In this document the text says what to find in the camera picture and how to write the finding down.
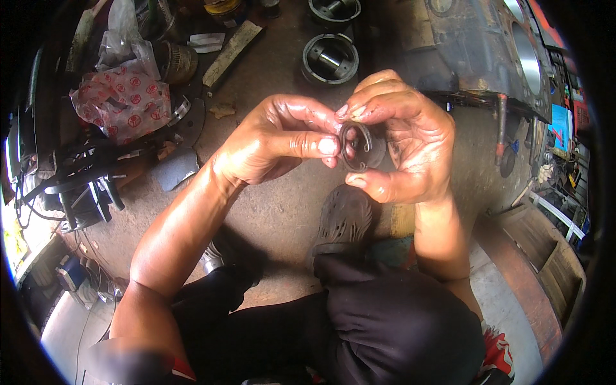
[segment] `cylinder bore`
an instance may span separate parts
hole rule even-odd
[[[539,69],[539,60],[537,60],[535,49],[530,42],[527,32],[520,24],[516,22],[511,24],[511,34],[524,77],[529,84],[530,91],[537,95],[541,91],[541,70]]]
[[[308,0],[313,18],[326,26],[345,25],[362,11],[359,0]]]
[[[520,4],[517,2],[517,0],[504,0],[504,2],[507,8],[509,8],[511,13],[513,14],[513,16],[515,16],[517,21],[524,23],[524,12],[522,11],[522,7],[520,7]]]
[[[304,47],[302,73],[315,84],[348,82],[359,67],[359,54],[343,34],[321,34]]]

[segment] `wrist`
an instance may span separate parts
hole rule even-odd
[[[215,153],[203,168],[206,169],[208,180],[229,201],[235,200],[246,184],[239,178],[230,176],[223,167],[219,155]]]
[[[447,182],[446,186],[440,189],[438,192],[431,194],[430,199],[417,203],[417,207],[434,209],[443,206],[448,206],[453,202],[453,192],[450,183]]]

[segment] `sneaker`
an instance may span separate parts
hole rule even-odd
[[[372,199],[360,188],[346,184],[334,188],[321,210],[317,240],[314,246],[328,243],[364,246],[364,236],[372,224]],[[314,247],[306,261],[312,271]]]

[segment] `finger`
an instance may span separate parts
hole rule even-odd
[[[301,158],[293,158],[292,156],[284,156],[278,160],[278,163],[267,174],[264,175],[263,180],[278,179],[282,175],[285,175],[295,167],[302,164],[304,160]]]
[[[391,118],[415,120],[424,127],[453,126],[453,118],[448,113],[413,89],[373,97],[353,120],[371,125]]]
[[[323,164],[329,168],[336,168],[336,165],[338,164],[337,158],[323,158],[322,161]]]
[[[355,117],[360,116],[365,111],[366,104],[376,96],[404,92],[410,89],[411,87],[399,80],[386,80],[372,84],[349,97],[349,100],[347,100],[347,104],[349,105],[347,117],[354,120]]]
[[[346,152],[347,159],[353,160],[355,159],[355,149],[351,146],[350,143],[347,143],[344,151]]]
[[[352,102],[353,96],[356,93],[358,93],[360,91],[363,91],[365,88],[373,86],[374,84],[378,84],[378,83],[400,83],[400,84],[405,84],[402,81],[402,79],[400,78],[400,76],[394,70],[384,70],[384,71],[380,71],[380,72],[377,72],[377,73],[373,73],[372,75],[368,76],[361,83],[359,83],[357,85],[357,87],[355,88],[355,91],[354,91],[353,95],[351,96],[351,98],[349,99],[349,101],[347,101],[347,103],[345,105],[343,105],[336,112],[336,114],[335,114],[336,119],[338,121],[348,120],[349,119],[348,118],[349,114],[352,113],[354,110],[356,110],[358,108],[358,106],[354,105],[353,102]]]
[[[313,131],[276,131],[267,134],[264,145],[274,157],[332,158],[340,153],[337,136]]]
[[[399,80],[399,81],[402,81],[402,78],[394,70],[379,71],[379,72],[373,73],[372,75],[368,76],[367,78],[365,78],[364,80],[359,82],[357,87],[355,87],[355,91],[353,91],[353,93],[361,91],[362,89],[364,89],[364,88],[366,88],[366,87],[368,87],[368,86],[370,86],[370,85],[372,85],[374,83],[380,83],[381,81],[385,81],[385,80]]]
[[[268,119],[280,129],[310,129],[337,134],[342,125],[336,121],[334,111],[316,99],[299,95],[273,95],[266,98]]]
[[[418,173],[369,169],[361,174],[350,172],[345,182],[362,189],[380,203],[417,203],[427,192],[426,180]]]

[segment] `paper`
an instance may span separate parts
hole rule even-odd
[[[189,47],[193,47],[198,54],[220,51],[225,41],[225,33],[201,33],[190,36],[187,41]]]

